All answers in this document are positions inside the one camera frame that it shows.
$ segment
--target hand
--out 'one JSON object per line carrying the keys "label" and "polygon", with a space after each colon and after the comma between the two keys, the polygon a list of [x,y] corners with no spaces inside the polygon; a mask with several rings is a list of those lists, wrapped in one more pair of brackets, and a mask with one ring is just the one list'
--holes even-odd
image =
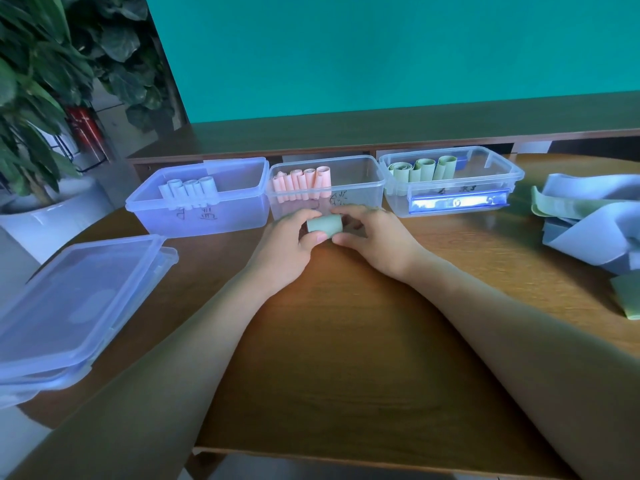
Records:
{"label": "hand", "polygon": [[341,232],[332,237],[339,246],[362,254],[370,265],[380,272],[407,283],[412,270],[425,260],[437,259],[424,249],[407,231],[395,214],[379,207],[343,205],[331,209],[333,214],[344,214],[356,219],[355,230],[364,225],[366,237]]}
{"label": "hand", "polygon": [[302,274],[311,259],[311,250],[325,241],[322,231],[309,232],[298,239],[307,220],[322,216],[317,210],[300,209],[272,222],[264,230],[245,271],[256,277],[268,296],[276,294]]}

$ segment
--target person's right arm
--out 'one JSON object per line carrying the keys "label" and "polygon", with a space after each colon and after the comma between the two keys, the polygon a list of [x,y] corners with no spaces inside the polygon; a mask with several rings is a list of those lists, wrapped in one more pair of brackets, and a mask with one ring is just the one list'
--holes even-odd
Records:
{"label": "person's right arm", "polygon": [[367,235],[340,233],[333,242],[432,302],[578,475],[640,479],[638,359],[460,271],[390,212],[332,212],[362,222]]}

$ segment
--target teal wall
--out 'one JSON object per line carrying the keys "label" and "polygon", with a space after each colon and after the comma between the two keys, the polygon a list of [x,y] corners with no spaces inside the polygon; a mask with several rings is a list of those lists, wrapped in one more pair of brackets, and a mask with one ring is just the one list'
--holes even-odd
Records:
{"label": "teal wall", "polygon": [[148,0],[191,122],[640,89],[640,0]]}

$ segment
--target plastic container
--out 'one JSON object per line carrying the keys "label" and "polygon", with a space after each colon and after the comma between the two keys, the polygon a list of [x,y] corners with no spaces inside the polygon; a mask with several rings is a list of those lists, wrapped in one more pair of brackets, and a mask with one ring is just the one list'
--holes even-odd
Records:
{"label": "plastic container", "polygon": [[[421,158],[438,161],[446,155],[458,159],[450,180],[402,183],[388,170],[391,163],[413,164]],[[524,178],[521,168],[482,146],[389,153],[380,157],[380,166],[387,179],[387,202],[398,217],[499,209],[508,205],[508,195],[516,182]]]}
{"label": "plastic container", "polygon": [[[194,165],[161,168],[129,196],[125,207],[149,233],[167,237],[262,227],[269,217],[269,202],[264,195],[268,172],[269,164],[261,157],[206,160]],[[175,208],[175,203],[165,200],[158,188],[169,180],[186,182],[208,175],[213,177],[217,188],[213,204],[210,198],[206,201],[190,198],[186,201],[188,205]]]}
{"label": "plastic container", "polygon": [[0,311],[0,406],[12,395],[68,387],[89,372],[178,261],[176,250],[161,247],[164,240],[75,244],[28,282]]}
{"label": "plastic container", "polygon": [[[276,192],[273,188],[272,178],[279,171],[288,174],[295,169],[306,170],[321,166],[328,166],[331,169],[332,186],[325,189],[325,191],[331,192],[329,197],[320,197],[317,200],[312,199],[311,195],[317,193],[318,189]],[[269,198],[274,219],[279,219],[286,214],[304,208],[318,209],[324,215],[327,215],[332,207],[348,203],[379,207],[382,204],[384,185],[385,177],[375,158],[368,155],[357,155],[274,165],[269,170],[266,195]],[[300,198],[299,200],[278,201],[278,197],[288,198],[296,195],[301,197],[303,194],[308,197],[308,200]]]}

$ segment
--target flower pot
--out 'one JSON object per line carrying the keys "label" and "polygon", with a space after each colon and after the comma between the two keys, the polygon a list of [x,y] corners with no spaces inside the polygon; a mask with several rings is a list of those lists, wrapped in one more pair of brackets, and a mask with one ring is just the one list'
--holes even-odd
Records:
{"label": "flower pot", "polygon": [[56,203],[44,209],[33,195],[17,197],[0,209],[0,226],[39,263],[114,210],[91,177],[65,178],[60,181],[59,194],[47,191]]}

